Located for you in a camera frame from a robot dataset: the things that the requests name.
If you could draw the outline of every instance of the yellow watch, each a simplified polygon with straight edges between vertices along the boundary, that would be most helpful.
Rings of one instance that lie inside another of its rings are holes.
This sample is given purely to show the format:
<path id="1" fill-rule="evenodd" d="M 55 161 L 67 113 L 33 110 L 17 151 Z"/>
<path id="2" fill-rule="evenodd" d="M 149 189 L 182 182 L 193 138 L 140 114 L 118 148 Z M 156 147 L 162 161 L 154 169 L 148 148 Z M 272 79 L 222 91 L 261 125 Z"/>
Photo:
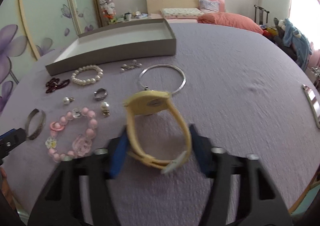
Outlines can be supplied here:
<path id="1" fill-rule="evenodd" d="M 147 166 L 161 169 L 161 173 L 168 173 L 177 167 L 180 167 L 188 160 L 192 150 L 191 134 L 183 117 L 173 105 L 169 92 L 144 90 L 127 99 L 124 102 L 124 107 L 127 110 L 127 134 L 132 148 L 128 153 L 130 156 Z M 158 160 L 155 157 L 146 154 L 139 144 L 135 129 L 134 116 L 151 115 L 162 110 L 168 110 L 170 114 L 172 114 L 178 122 L 186 141 L 187 150 L 183 151 L 174 160 Z"/>

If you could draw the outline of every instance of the earring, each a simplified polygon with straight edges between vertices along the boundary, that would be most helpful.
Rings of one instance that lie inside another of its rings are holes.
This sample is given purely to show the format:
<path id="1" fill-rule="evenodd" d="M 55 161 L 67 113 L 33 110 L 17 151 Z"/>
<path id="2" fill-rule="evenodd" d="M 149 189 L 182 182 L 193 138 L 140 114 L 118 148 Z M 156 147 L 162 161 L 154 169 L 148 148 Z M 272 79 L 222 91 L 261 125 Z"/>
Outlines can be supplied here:
<path id="1" fill-rule="evenodd" d="M 101 104 L 100 104 L 101 111 L 105 117 L 110 116 L 110 112 L 109 112 L 110 108 L 109 107 L 110 106 L 107 102 L 101 102 Z"/>
<path id="2" fill-rule="evenodd" d="M 74 98 L 71 98 L 71 97 L 65 97 L 65 98 L 63 98 L 62 101 L 63 101 L 63 103 L 64 103 L 65 105 L 69 105 L 70 102 L 75 101 L 75 99 L 74 99 Z"/>
<path id="3" fill-rule="evenodd" d="M 137 60 L 133 60 L 132 63 L 130 63 L 129 65 L 122 64 L 120 72 L 124 72 L 125 70 L 131 70 L 134 68 L 140 68 L 141 66 L 142 66 L 141 63 L 137 63 Z"/>

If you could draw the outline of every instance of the pillow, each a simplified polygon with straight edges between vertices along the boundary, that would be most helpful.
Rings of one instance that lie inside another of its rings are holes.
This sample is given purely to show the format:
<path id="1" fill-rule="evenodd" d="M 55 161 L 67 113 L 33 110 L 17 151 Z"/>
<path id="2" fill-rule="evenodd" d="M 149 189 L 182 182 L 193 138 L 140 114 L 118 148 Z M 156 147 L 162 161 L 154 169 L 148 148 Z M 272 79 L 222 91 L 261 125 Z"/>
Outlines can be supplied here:
<path id="1" fill-rule="evenodd" d="M 197 8 L 164 8 L 161 14 L 165 19 L 198 19 L 203 13 Z"/>
<path id="2" fill-rule="evenodd" d="M 219 12 L 220 2 L 209 1 L 209 0 L 199 0 L 199 8 L 203 13 L 213 13 Z"/>
<path id="3" fill-rule="evenodd" d="M 206 13 L 198 17 L 199 23 L 217 24 L 244 29 L 259 34 L 263 34 L 263 30 L 253 20 L 240 14 L 235 13 Z"/>

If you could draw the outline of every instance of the silver bangle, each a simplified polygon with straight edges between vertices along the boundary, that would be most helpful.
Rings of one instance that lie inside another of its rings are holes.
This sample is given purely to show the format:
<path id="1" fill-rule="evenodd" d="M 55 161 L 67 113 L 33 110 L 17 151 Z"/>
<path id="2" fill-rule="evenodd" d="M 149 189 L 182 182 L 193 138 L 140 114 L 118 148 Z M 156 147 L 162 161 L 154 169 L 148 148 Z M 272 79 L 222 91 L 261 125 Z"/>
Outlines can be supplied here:
<path id="1" fill-rule="evenodd" d="M 104 94 L 103 94 L 101 97 L 97 97 L 97 94 L 99 94 L 100 92 L 103 92 Z M 105 99 L 107 96 L 108 96 L 108 91 L 107 91 L 106 89 L 104 89 L 104 88 L 100 88 L 100 89 L 98 89 L 98 90 L 96 90 L 96 91 L 94 92 L 94 99 L 95 99 L 95 100 L 103 100 L 103 99 Z"/>
<path id="2" fill-rule="evenodd" d="M 178 71 L 178 72 L 181 74 L 181 76 L 183 77 L 183 81 L 182 81 L 180 87 L 179 87 L 177 90 L 175 90 L 174 92 L 171 92 L 171 94 L 175 94 L 175 93 L 177 93 L 180 89 L 183 88 L 183 86 L 184 86 L 185 83 L 186 83 L 186 76 L 185 76 L 184 72 L 183 72 L 180 68 L 178 68 L 177 66 L 174 66 L 174 65 L 170 65 L 170 64 L 156 64 L 156 65 L 152 65 L 152 66 L 150 66 L 150 67 L 147 67 L 147 68 L 144 69 L 144 70 L 140 73 L 140 75 L 139 75 L 138 82 L 139 82 L 139 84 L 141 85 L 141 87 L 142 87 L 144 90 L 151 90 L 151 89 L 149 89 L 148 86 L 144 86 L 144 85 L 141 83 L 141 81 L 140 81 L 141 77 L 142 77 L 143 74 L 145 74 L 148 70 L 154 69 L 154 68 L 159 68 L 159 67 L 172 68 L 172 69 Z"/>
<path id="3" fill-rule="evenodd" d="M 29 140 L 34 140 L 34 139 L 36 139 L 36 138 L 40 135 L 40 133 L 41 133 L 41 131 L 42 131 L 44 125 L 45 125 L 46 114 L 45 114 L 45 112 L 42 110 L 42 111 L 41 111 L 42 116 L 41 116 L 39 125 L 38 125 L 38 127 L 36 128 L 36 131 L 34 131 L 34 132 L 29 136 L 29 126 L 30 126 L 31 119 L 32 119 L 38 112 L 39 112 L 39 110 L 35 108 L 35 109 L 33 109 L 33 111 L 31 111 L 31 113 L 30 113 L 30 114 L 28 115 L 28 117 L 27 117 L 27 121 L 26 121 L 26 124 L 25 124 L 25 131 L 26 131 L 27 139 L 29 139 Z"/>

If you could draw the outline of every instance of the pink bead bracelet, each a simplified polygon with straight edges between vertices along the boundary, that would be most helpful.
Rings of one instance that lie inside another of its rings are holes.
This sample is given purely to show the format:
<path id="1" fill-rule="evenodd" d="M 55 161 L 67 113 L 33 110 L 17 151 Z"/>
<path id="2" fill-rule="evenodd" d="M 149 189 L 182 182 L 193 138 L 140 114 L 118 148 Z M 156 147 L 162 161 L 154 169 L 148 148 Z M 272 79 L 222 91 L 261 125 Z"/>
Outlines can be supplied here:
<path id="1" fill-rule="evenodd" d="M 88 126 L 89 128 L 85 131 L 85 135 L 78 135 L 77 138 L 72 143 L 72 149 L 67 152 L 67 154 L 57 153 L 55 150 L 57 145 L 57 135 L 59 131 L 62 131 L 69 121 L 79 118 L 79 117 L 87 117 L 89 119 Z M 93 110 L 89 110 L 87 107 L 84 107 L 81 111 L 78 109 L 73 109 L 72 111 L 68 111 L 65 116 L 60 117 L 59 122 L 52 122 L 50 124 L 50 137 L 45 142 L 47 146 L 48 154 L 53 158 L 55 162 L 60 162 L 65 158 L 73 159 L 78 156 L 84 156 L 91 149 L 92 139 L 96 136 L 95 129 L 98 127 L 98 122 L 95 119 L 96 113 Z"/>

